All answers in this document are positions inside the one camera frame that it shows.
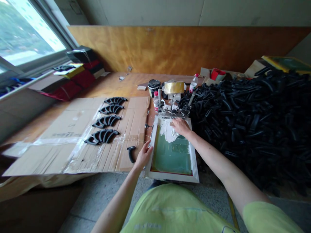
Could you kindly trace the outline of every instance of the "black handle on cardboard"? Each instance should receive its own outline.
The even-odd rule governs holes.
[[[135,163],[135,159],[132,155],[132,150],[136,149],[136,147],[132,146],[132,147],[128,147],[126,149],[129,151],[129,158],[130,158],[131,163]]]

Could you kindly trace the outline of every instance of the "plastic bottle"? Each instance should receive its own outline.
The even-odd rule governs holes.
[[[154,92],[153,106],[155,107],[155,111],[158,112],[158,108],[159,108],[159,93],[157,91]]]
[[[197,87],[198,85],[198,81],[199,81],[199,74],[195,74],[194,75],[194,78],[190,84],[190,87],[189,87],[189,93],[192,93],[194,91],[194,89]]]

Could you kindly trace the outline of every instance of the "concrete floor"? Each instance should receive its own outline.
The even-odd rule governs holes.
[[[115,195],[126,174],[102,173],[84,180],[85,186],[70,211],[69,216],[63,223],[59,233],[88,233],[105,209],[109,201]],[[139,178],[129,212],[125,223],[141,195],[152,184],[153,180]],[[210,209],[217,212],[233,225],[227,192],[202,185],[184,185],[193,191]],[[289,201],[272,197],[272,201],[279,206],[289,217],[291,217],[305,232],[311,232],[311,204]],[[247,232],[239,213],[236,210],[237,220],[241,232]]]

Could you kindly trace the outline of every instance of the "person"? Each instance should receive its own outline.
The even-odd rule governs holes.
[[[252,232],[303,232],[261,192],[230,160],[176,118],[173,128],[197,150],[225,186],[247,230]],[[153,147],[147,141],[125,181],[107,205],[92,233],[99,232],[239,232],[206,207],[190,190],[177,184],[151,188],[138,200],[122,229],[138,177]]]

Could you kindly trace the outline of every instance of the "white ink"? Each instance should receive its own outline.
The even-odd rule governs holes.
[[[171,122],[172,119],[161,119],[160,135],[164,135],[165,140],[168,143],[174,142],[176,138],[179,136],[179,134],[174,130],[174,128],[170,126]]]

